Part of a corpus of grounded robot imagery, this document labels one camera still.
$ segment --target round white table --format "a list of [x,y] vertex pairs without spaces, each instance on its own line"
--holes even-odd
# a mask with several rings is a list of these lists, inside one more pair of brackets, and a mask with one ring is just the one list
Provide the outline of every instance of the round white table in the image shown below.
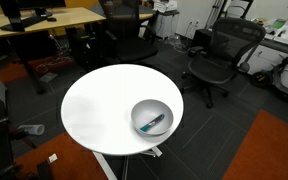
[[[139,101],[156,99],[167,104],[174,121],[166,133],[145,136],[131,122]],[[68,134],[82,146],[106,155],[132,155],[164,142],[183,115],[183,99],[164,74],[139,65],[112,65],[94,70],[67,91],[61,116]]]

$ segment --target black chair back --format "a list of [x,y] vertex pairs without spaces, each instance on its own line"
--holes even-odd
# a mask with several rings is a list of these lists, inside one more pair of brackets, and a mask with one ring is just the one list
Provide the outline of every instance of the black chair back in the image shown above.
[[99,0],[109,30],[117,38],[127,39],[139,34],[139,0]]
[[259,44],[265,29],[251,21],[238,18],[222,18],[213,26],[209,53],[218,59],[228,61],[233,69],[241,57]]

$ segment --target keyboard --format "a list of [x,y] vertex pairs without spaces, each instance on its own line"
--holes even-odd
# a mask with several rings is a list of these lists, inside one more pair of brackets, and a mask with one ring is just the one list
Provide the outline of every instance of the keyboard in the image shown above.
[[[23,28],[27,28],[39,22],[45,21],[46,19],[47,19],[46,17],[40,17],[40,16],[29,17],[29,18],[22,20],[22,25],[23,25]],[[13,27],[11,24],[6,24],[4,26],[1,26],[0,29],[4,31],[13,31]]]

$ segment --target white bowl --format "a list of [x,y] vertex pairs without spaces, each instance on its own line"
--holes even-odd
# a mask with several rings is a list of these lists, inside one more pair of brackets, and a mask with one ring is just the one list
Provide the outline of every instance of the white bowl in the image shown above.
[[[151,127],[148,131],[144,132],[140,130],[161,114],[164,114],[164,118],[156,125]],[[161,135],[168,131],[173,123],[173,113],[171,109],[163,102],[147,99],[138,102],[132,109],[131,118],[135,129],[141,134],[145,135]]]

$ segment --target gray carpet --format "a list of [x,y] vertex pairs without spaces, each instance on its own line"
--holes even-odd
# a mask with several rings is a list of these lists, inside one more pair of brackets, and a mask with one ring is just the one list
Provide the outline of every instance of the gray carpet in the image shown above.
[[[162,69],[179,87],[190,84],[190,80],[181,79],[190,58],[170,45],[155,44],[159,53],[146,62]],[[84,74],[78,65],[63,69],[55,79],[44,84],[47,93],[43,95],[35,93],[29,79],[7,84],[8,111],[13,125],[44,124],[46,131],[42,136],[30,137],[37,145],[64,132],[61,101],[68,88]],[[213,109],[205,106],[205,92],[198,89],[186,92],[182,122],[159,146],[163,155],[131,156],[128,179],[221,179],[260,109],[288,122],[288,102],[271,90],[252,86],[246,75],[239,74],[225,86],[231,90],[230,96],[223,98],[214,91]],[[30,150],[21,141],[12,145],[15,157]],[[123,157],[105,158],[119,178]]]

